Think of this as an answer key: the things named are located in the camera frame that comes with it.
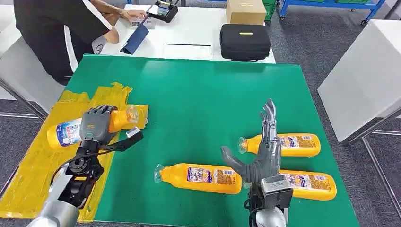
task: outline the person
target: person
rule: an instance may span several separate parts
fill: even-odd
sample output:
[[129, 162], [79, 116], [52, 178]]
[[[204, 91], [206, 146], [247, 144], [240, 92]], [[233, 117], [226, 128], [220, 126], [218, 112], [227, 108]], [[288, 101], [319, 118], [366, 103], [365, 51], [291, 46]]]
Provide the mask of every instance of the person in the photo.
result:
[[44, 69], [67, 85], [85, 53], [118, 43], [118, 18], [144, 17], [101, 0], [14, 0], [16, 27]]

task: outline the yellow bottle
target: yellow bottle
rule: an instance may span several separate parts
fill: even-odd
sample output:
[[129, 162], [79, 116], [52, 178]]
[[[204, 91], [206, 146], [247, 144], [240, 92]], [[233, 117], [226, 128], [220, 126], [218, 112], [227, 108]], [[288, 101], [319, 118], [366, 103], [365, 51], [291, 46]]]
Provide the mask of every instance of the yellow bottle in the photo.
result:
[[155, 182], [168, 182], [177, 188], [205, 192], [238, 194], [242, 179], [227, 166], [209, 166], [180, 163], [170, 167], [157, 165]]
[[[320, 141], [316, 135], [310, 133], [278, 134], [281, 142], [281, 155], [293, 157], [312, 157], [320, 152]], [[258, 153], [261, 135], [250, 139], [239, 138], [238, 148], [240, 153]]]
[[293, 197], [327, 201], [337, 194], [332, 176], [323, 173], [280, 170], [294, 189]]
[[[139, 119], [138, 106], [127, 105], [126, 110], [114, 110], [111, 114], [109, 131], [111, 133], [120, 131], [125, 125], [137, 123]], [[82, 118], [69, 122], [53, 125], [47, 130], [47, 140], [50, 147], [59, 149], [80, 142], [79, 127]]]

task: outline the blue cart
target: blue cart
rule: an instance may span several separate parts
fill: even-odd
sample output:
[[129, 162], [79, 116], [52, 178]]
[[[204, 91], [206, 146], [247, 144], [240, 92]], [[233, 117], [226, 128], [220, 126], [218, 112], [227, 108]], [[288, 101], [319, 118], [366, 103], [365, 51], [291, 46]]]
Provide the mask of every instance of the blue cart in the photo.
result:
[[379, 8], [383, 5], [385, 0], [379, 0], [377, 4], [374, 4], [371, 0], [366, 4], [337, 3], [335, 0], [325, 0], [324, 2], [304, 1], [304, 0], [277, 0], [276, 5], [279, 6], [280, 2], [283, 3], [283, 8], [280, 11], [281, 20], [284, 20], [284, 18], [286, 17], [286, 11], [289, 5], [349, 8], [351, 9], [351, 11], [354, 11], [356, 9], [370, 9], [369, 15], [361, 21], [361, 25], [365, 26], [367, 22], [370, 19], [372, 19], [372, 17], [376, 14]]

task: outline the clear bottle cap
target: clear bottle cap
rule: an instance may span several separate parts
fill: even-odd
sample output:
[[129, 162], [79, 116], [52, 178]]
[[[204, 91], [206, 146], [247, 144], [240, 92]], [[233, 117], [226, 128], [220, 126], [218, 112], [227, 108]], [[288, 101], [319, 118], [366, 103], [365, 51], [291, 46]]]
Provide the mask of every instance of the clear bottle cap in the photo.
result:
[[250, 188], [251, 184], [252, 183], [249, 183], [249, 182], [246, 182], [246, 181], [242, 180], [242, 188], [244, 188], [244, 189]]
[[125, 112], [130, 123], [138, 123], [139, 113], [137, 105], [127, 105]]
[[246, 139], [244, 137], [240, 137], [238, 139], [238, 150], [241, 154], [247, 152], [248, 150], [248, 143], [246, 142]]
[[154, 176], [153, 176], [154, 177], [153, 179], [155, 180], [156, 183], [159, 183], [159, 182], [163, 181], [162, 175], [160, 174], [160, 171], [162, 171], [164, 168], [165, 167], [163, 165], [161, 165], [161, 164], [158, 164], [156, 166], [155, 173], [154, 173]]

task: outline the blue folder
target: blue folder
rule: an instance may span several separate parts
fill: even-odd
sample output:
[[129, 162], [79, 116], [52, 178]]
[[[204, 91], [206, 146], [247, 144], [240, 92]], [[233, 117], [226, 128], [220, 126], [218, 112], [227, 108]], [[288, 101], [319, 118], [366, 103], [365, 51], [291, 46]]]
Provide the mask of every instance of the blue folder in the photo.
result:
[[132, 33], [129, 37], [128, 41], [125, 43], [124, 47], [120, 50], [120, 52], [124, 52], [126, 54], [134, 54], [137, 50], [141, 42], [145, 39], [146, 35], [149, 33], [149, 30], [145, 27], [144, 22], [148, 16], [146, 16], [142, 22], [138, 25], [137, 29]]

